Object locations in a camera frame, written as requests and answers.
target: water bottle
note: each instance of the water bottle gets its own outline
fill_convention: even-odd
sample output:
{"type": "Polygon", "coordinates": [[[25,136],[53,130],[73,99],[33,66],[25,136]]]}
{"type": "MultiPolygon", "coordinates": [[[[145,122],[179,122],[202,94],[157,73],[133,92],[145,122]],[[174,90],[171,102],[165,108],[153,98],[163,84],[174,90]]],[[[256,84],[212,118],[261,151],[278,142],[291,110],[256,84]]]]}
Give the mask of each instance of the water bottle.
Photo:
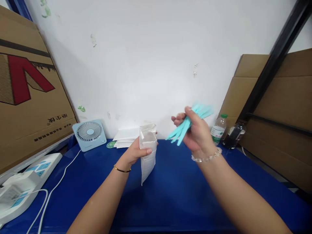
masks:
{"type": "Polygon", "coordinates": [[[227,116],[227,114],[221,114],[220,118],[217,119],[215,125],[211,129],[211,136],[215,146],[219,144],[221,137],[227,127],[227,116]]]}

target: blue tabletop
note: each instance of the blue tabletop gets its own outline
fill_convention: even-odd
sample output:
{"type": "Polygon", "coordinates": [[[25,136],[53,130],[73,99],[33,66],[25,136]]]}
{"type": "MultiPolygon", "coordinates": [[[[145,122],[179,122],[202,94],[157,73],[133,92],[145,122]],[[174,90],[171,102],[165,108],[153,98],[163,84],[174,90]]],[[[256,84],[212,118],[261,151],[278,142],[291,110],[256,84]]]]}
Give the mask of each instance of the blue tabletop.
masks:
{"type": "MultiPolygon", "coordinates": [[[[170,141],[158,142],[156,165],[143,186],[140,160],[133,165],[111,231],[236,232],[198,166],[191,160],[189,149],[184,144],[178,147],[170,141]]],[[[79,150],[76,145],[62,157],[44,184],[44,189],[52,190],[79,150]]],[[[85,153],[80,152],[51,196],[42,233],[66,233],[125,150],[108,149],[103,145],[85,153]]],[[[223,149],[222,154],[229,165],[276,210],[292,231],[306,231],[310,228],[311,206],[238,150],[223,149]]],[[[25,234],[44,197],[45,193],[39,192],[30,207],[0,229],[0,233],[25,234]]],[[[37,233],[38,225],[39,220],[31,233],[37,233]]]]}

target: hand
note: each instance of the hand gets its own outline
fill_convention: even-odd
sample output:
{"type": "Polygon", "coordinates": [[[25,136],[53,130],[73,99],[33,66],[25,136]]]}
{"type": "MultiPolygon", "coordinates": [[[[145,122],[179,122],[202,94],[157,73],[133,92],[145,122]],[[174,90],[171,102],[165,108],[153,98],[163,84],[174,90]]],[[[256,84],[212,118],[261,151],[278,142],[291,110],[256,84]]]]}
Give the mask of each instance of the hand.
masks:
{"type": "Polygon", "coordinates": [[[116,167],[123,171],[129,171],[131,166],[135,164],[135,162],[144,156],[147,156],[152,153],[150,148],[140,149],[139,147],[139,137],[134,140],[134,142],[130,145],[127,151],[120,157],[118,162],[116,163],[116,167]]]}
{"type": "Polygon", "coordinates": [[[185,108],[185,113],[179,113],[176,117],[172,116],[171,120],[176,126],[179,126],[186,116],[190,118],[192,126],[183,138],[185,145],[192,151],[195,158],[213,155],[217,148],[212,141],[209,126],[190,107],[185,108]]]}

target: paper bag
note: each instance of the paper bag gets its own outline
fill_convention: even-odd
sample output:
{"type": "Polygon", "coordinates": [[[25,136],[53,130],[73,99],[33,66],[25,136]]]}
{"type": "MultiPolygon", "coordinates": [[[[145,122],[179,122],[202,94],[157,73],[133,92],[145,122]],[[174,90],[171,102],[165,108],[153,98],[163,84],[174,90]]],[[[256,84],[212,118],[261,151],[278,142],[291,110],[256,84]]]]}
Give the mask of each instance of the paper bag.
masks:
{"type": "Polygon", "coordinates": [[[156,125],[148,124],[140,126],[140,136],[139,136],[140,149],[151,148],[152,153],[141,158],[141,171],[142,180],[141,185],[147,179],[147,177],[152,172],[156,164],[156,148],[157,148],[157,138],[156,138],[156,125]]]}

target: white cable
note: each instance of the white cable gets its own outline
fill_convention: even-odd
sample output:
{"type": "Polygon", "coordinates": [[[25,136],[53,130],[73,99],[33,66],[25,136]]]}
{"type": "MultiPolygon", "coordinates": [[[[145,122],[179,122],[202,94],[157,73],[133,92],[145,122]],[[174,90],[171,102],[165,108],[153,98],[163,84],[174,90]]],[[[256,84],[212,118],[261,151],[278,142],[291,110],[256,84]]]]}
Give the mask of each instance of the white cable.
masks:
{"type": "Polygon", "coordinates": [[[45,191],[45,194],[46,194],[45,200],[44,200],[44,202],[43,202],[43,204],[42,204],[42,206],[41,206],[41,208],[40,208],[40,210],[39,210],[39,212],[38,212],[38,214],[37,214],[35,220],[34,220],[34,221],[32,222],[32,224],[30,225],[30,227],[29,227],[29,229],[28,229],[28,231],[27,231],[26,234],[29,234],[30,229],[33,227],[34,223],[36,222],[37,218],[39,217],[39,214],[41,213],[42,208],[43,208],[43,206],[45,205],[46,198],[48,197],[48,190],[46,190],[46,189],[39,189],[39,190],[36,190],[36,191],[34,191],[34,192],[28,193],[28,194],[26,194],[25,196],[22,196],[22,197],[18,197],[18,198],[16,198],[16,199],[13,199],[13,201],[14,201],[14,200],[17,200],[17,199],[20,199],[20,198],[23,198],[23,197],[27,197],[27,196],[31,195],[32,193],[39,192],[39,191],[45,191]]]}
{"type": "Polygon", "coordinates": [[[245,154],[245,151],[244,151],[244,147],[241,147],[241,150],[243,151],[243,154],[247,157],[247,155],[245,154]]]}
{"type": "Polygon", "coordinates": [[[65,167],[65,170],[64,170],[64,173],[63,173],[62,178],[59,180],[58,184],[51,190],[51,192],[50,192],[50,194],[49,194],[49,196],[48,196],[48,200],[46,201],[45,208],[43,209],[43,212],[42,212],[42,215],[41,215],[40,224],[39,224],[39,229],[38,229],[38,234],[41,233],[41,227],[42,227],[43,217],[44,217],[44,215],[45,215],[46,207],[48,206],[48,203],[49,203],[51,194],[52,194],[52,192],[54,191],[54,189],[56,189],[56,187],[60,184],[60,182],[62,181],[62,179],[63,179],[64,176],[65,176],[66,169],[73,163],[73,161],[77,158],[78,154],[74,157],[74,159],[72,160],[72,162],[71,162],[70,164],[68,164],[68,165],[65,167]]]}

